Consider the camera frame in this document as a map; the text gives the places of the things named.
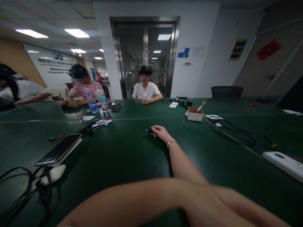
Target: white t-shirt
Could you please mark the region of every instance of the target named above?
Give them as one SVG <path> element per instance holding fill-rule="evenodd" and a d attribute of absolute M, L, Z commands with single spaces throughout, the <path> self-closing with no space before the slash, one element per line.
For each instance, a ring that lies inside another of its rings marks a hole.
<path fill-rule="evenodd" d="M 46 91 L 43 87 L 40 87 L 38 84 L 32 81 L 16 80 L 16 83 L 19 88 L 19 98 L 21 100 L 36 96 L 41 93 L 51 94 L 50 92 Z M 0 92 L 0 97 L 12 100 L 13 94 L 11 89 L 8 87 L 4 91 Z"/>
<path fill-rule="evenodd" d="M 148 82 L 146 89 L 143 88 L 142 83 L 137 83 L 134 87 L 133 98 L 149 99 L 154 98 L 160 93 L 157 85 L 152 82 Z"/>

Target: cardboard box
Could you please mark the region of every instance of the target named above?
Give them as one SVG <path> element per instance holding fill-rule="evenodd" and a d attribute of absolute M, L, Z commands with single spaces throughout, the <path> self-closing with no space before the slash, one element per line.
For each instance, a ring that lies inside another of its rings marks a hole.
<path fill-rule="evenodd" d="M 199 113 L 195 113 L 198 108 L 189 107 L 187 110 L 187 119 L 193 121 L 202 121 L 203 119 L 203 110 L 200 110 Z"/>

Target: smartphone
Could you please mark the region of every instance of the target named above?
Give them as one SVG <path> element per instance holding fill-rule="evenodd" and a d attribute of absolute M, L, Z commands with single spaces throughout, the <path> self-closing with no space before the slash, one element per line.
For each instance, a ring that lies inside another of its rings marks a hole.
<path fill-rule="evenodd" d="M 67 135 L 60 143 L 44 155 L 35 166 L 52 165 L 60 161 L 61 158 L 77 143 L 81 138 L 80 134 Z"/>
<path fill-rule="evenodd" d="M 119 106 L 119 105 L 120 105 L 120 103 L 116 103 L 116 104 L 115 104 L 115 103 L 112 103 L 112 104 L 109 104 L 109 105 L 108 105 L 108 108 L 109 108 L 109 109 L 112 109 L 113 107 Z"/>
<path fill-rule="evenodd" d="M 118 112 L 121 109 L 122 106 L 114 106 L 114 108 L 111 110 L 112 113 Z"/>

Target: glass door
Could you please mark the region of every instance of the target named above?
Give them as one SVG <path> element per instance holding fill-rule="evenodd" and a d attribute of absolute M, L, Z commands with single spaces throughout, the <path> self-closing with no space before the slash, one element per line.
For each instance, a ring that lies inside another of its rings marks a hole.
<path fill-rule="evenodd" d="M 131 99 L 141 66 L 152 68 L 151 82 L 164 98 L 170 96 L 170 74 L 175 24 L 116 24 L 116 37 L 122 73 L 122 93 Z"/>

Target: water bottle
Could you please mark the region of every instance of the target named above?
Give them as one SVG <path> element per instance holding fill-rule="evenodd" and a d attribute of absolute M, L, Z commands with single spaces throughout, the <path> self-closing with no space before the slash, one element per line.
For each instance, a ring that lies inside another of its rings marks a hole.
<path fill-rule="evenodd" d="M 93 114 L 96 114 L 99 112 L 99 108 L 98 108 L 98 105 L 97 105 L 97 102 L 96 100 L 92 97 L 92 94 L 91 93 L 87 93 L 87 102 L 88 102 L 88 106 L 91 110 L 91 112 Z"/>
<path fill-rule="evenodd" d="M 108 107 L 107 107 L 107 104 L 106 104 L 106 96 L 105 96 L 105 94 L 102 92 L 102 90 L 96 91 L 95 94 L 98 97 L 99 102 L 101 104 L 102 112 L 104 112 L 104 113 L 108 112 Z"/>

